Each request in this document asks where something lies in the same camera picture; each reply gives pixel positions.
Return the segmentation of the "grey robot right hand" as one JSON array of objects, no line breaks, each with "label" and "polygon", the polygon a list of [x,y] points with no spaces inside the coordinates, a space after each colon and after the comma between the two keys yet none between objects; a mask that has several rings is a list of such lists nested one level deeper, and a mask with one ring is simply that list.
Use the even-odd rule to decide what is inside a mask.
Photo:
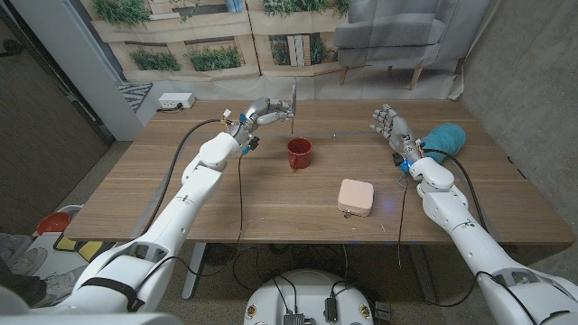
[{"label": "grey robot right hand", "polygon": [[376,109],[372,116],[376,124],[369,127],[387,139],[395,153],[399,153],[410,164],[423,158],[412,129],[394,108],[384,104],[381,109]]}]

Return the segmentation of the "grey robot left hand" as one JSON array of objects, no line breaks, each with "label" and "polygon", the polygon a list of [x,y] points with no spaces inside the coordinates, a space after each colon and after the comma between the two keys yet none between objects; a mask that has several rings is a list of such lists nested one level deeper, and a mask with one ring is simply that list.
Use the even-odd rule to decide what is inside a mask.
[{"label": "grey robot left hand", "polygon": [[288,122],[295,113],[296,108],[293,104],[280,99],[261,97],[245,111],[245,119],[235,123],[228,133],[239,144],[243,144],[261,125],[270,125],[277,121]]}]

